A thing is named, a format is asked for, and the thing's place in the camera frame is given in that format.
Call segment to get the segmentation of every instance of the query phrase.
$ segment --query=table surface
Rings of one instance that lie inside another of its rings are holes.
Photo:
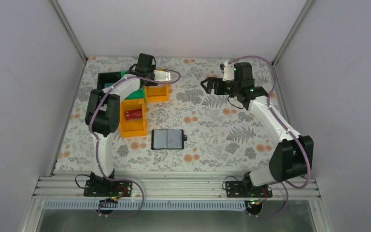
[[[249,171],[268,163],[275,145],[261,123],[246,110],[234,108],[226,96],[208,95],[200,81],[221,77],[219,64],[229,59],[156,58],[157,68],[179,71],[181,80],[170,85],[170,100],[147,104],[147,135],[121,138],[116,133],[113,163],[120,171]],[[96,88],[98,73],[127,70],[134,57],[90,57],[80,83],[55,170],[90,171],[93,140],[85,124],[87,101]],[[261,60],[250,62],[256,86],[272,87],[270,69]],[[272,103],[278,108],[275,94]],[[234,99],[230,101],[240,106]],[[184,129],[183,150],[151,150],[151,130]]]

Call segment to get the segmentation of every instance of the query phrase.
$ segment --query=yellow plastic box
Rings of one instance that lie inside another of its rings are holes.
[[[142,109],[142,119],[126,121],[127,110]],[[147,135],[146,103],[144,99],[124,100],[120,103],[120,135],[122,138]]]
[[[146,102],[166,102],[169,100],[169,86],[164,85],[162,87],[149,87],[144,88],[146,95]]]

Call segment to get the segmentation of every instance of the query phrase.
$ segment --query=red card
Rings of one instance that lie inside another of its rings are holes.
[[[125,114],[126,114],[126,121],[143,118],[141,109],[127,110]]]

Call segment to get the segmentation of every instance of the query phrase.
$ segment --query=white wall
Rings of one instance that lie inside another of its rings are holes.
[[[0,231],[18,231],[83,68],[47,0],[0,0]]]
[[[371,2],[315,1],[277,71],[333,229],[371,231]]]
[[[58,0],[86,55],[273,60],[306,0]]]

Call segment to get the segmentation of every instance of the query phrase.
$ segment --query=metal bracket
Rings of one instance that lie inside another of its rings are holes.
[[[101,188],[99,185],[94,184],[93,181],[87,180],[83,195],[85,197],[114,197],[122,195],[124,188],[126,188],[126,193],[122,197],[131,197],[132,185],[129,181],[118,181],[112,191],[105,191],[105,188]]]
[[[227,189],[227,197],[229,198],[271,198],[272,189],[269,185],[264,185],[254,189],[251,195],[245,191],[245,187],[242,181],[226,181],[225,186]]]

